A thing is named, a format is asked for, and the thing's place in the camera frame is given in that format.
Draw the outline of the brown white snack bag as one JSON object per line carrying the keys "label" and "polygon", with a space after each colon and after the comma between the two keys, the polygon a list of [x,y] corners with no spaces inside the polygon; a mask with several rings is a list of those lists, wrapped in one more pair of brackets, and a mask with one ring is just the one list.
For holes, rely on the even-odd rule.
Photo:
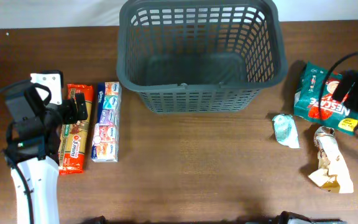
{"label": "brown white snack bag", "polygon": [[334,129],[321,126],[314,134],[314,144],[318,148],[318,169],[308,178],[320,189],[330,193],[352,194],[354,184],[349,169],[339,150]]}

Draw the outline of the small pale green packet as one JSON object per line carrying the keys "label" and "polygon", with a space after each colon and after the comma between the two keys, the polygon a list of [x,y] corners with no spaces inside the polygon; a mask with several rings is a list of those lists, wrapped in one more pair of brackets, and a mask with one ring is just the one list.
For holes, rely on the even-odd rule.
{"label": "small pale green packet", "polygon": [[272,121],[277,142],[292,149],[299,149],[298,131],[292,115],[278,114]]}

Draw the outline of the green Nescafe coffee bag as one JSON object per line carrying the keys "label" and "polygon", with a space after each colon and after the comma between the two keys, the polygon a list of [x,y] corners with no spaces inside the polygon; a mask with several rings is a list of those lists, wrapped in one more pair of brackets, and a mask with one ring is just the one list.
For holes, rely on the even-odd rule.
{"label": "green Nescafe coffee bag", "polygon": [[294,96],[294,115],[348,135],[355,135],[358,112],[349,109],[333,94],[344,76],[308,62],[300,75]]}

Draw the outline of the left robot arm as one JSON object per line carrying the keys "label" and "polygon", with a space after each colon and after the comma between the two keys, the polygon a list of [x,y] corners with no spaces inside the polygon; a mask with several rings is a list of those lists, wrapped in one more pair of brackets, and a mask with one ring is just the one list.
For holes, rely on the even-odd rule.
{"label": "left robot arm", "polygon": [[79,94],[59,105],[52,92],[39,83],[27,82],[6,96],[13,118],[6,131],[4,158],[11,169],[17,200],[18,223],[59,223],[57,182],[59,176],[58,129],[88,117],[85,98]]}

